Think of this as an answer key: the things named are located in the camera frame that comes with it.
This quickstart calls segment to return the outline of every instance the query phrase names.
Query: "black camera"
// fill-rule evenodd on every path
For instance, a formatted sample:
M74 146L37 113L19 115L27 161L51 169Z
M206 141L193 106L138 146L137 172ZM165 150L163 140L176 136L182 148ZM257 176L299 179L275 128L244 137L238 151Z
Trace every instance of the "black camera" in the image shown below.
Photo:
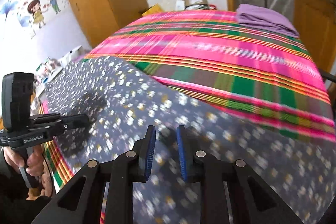
M30 98L33 94L34 75L14 72L2 80L2 117L4 130L0 132L0 145L9 146L25 160L20 168L28 188L39 185L35 177L26 172L28 157L33 146L53 140L65 130L89 125L86 114L66 116L57 113L30 116Z

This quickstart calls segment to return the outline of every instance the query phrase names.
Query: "human hand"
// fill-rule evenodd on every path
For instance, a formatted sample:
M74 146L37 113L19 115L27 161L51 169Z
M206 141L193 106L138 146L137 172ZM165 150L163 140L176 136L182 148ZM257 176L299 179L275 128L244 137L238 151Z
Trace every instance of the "human hand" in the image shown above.
M53 179L50 177L50 173L48 172L47 163L44 161L44 171L41 176L41 183L44 189L40 190L38 188L29 189L28 198L26 200L36 200L40 196L48 196L51 197L53 194Z
M33 153L29 156L27 160L27 173L33 177L38 177L43 173L43 157L42 157L42 147L41 145L36 145L33 147ZM5 160L9 166L11 166L16 172L20 172L19 167L25 166L25 161L23 158L13 151L10 147L6 146L3 148L3 153Z

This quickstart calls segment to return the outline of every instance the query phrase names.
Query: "cartoon girl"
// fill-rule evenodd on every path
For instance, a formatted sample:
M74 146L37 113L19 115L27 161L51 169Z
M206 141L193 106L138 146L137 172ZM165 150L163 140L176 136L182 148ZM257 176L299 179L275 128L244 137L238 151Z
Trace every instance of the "cartoon girl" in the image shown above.
M43 22L43 25L45 25L44 23L44 16L42 15L42 11L41 11L41 4L39 0L33 0L32 2L29 3L28 5L28 13L33 15L34 24L38 24L39 28L41 29L41 22Z

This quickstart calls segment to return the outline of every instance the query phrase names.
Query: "finger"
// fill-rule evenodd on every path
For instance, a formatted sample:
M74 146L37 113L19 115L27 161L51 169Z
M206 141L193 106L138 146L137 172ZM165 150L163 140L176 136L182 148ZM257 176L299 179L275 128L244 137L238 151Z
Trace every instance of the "finger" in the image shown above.
M53 193L53 179L46 173L42 174L42 185L45 189L45 195L51 196Z
M28 166L34 166L34 165L39 165L43 164L43 157L41 155L36 155L35 153L31 154L27 160L27 165Z
M42 155L42 153L43 153L43 149L42 149L42 146L41 146L40 144L35 145L35 146L33 147L33 150L34 150L34 153L35 153L37 156Z
M14 152L12 149L9 148L7 150L7 155L17 166L20 167L25 166L25 161L23 160L23 158L18 153Z
M33 177L39 177L43 173L44 166L42 165L35 165L32 167L27 168L27 173Z

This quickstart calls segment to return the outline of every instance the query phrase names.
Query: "blue flower decal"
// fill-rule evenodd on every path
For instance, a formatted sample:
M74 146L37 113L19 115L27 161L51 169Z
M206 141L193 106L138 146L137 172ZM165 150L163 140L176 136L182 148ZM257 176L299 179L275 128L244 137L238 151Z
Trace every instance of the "blue flower decal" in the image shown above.
M15 6L17 4L17 1L12 2L11 0L7 1L4 5L2 5L2 8L0 10L0 14L5 14L7 19L7 16L10 11L13 11L15 9Z
M30 16L24 16L22 17L21 15L17 15L17 19L19 20L20 24L22 27L28 27L29 26L29 19Z

